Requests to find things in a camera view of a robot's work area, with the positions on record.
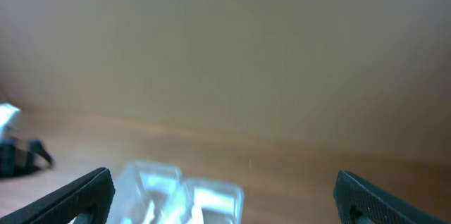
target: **beige wall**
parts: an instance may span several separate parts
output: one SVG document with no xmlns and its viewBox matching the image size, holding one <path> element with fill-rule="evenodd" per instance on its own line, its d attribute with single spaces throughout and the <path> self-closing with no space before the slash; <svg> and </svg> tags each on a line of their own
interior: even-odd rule
<svg viewBox="0 0 451 224">
<path fill-rule="evenodd" d="M 0 0 L 20 104 L 445 159 L 451 0 Z"/>
</svg>

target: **wall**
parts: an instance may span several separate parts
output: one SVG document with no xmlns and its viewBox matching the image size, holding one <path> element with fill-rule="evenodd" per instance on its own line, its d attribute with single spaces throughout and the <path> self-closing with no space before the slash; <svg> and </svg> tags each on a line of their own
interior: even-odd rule
<svg viewBox="0 0 451 224">
<path fill-rule="evenodd" d="M 0 0 L 0 78 L 28 106 L 442 160 L 450 1 Z"/>
</svg>

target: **clear plastic container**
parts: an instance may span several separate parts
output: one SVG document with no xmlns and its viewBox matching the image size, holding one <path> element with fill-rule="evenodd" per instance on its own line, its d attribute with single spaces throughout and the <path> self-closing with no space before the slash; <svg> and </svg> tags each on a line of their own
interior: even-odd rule
<svg viewBox="0 0 451 224">
<path fill-rule="evenodd" d="M 160 224 L 240 224 L 241 187 L 203 178 L 188 178 L 163 208 Z"/>
<path fill-rule="evenodd" d="M 180 185 L 177 166 L 135 161 L 114 181 L 116 193 L 107 223 L 158 223 L 161 209 Z"/>
</svg>

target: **black object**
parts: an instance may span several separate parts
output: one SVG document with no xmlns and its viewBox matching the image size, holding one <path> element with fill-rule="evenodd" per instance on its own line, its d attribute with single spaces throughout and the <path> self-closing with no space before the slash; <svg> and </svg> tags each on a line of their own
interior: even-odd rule
<svg viewBox="0 0 451 224">
<path fill-rule="evenodd" d="M 25 143 L 26 149 L 18 148 L 19 142 Z M 10 178 L 29 175 L 42 168 L 35 165 L 36 155 L 41 156 L 52 167 L 54 160 L 38 139 L 21 140 L 15 137 L 0 140 L 0 177 Z"/>
<path fill-rule="evenodd" d="M 444 223 L 349 172 L 338 173 L 333 197 L 342 223 Z"/>
<path fill-rule="evenodd" d="M 7 223 L 103 224 L 114 196 L 107 168 L 98 168 L 45 197 L 0 219 Z"/>
</svg>

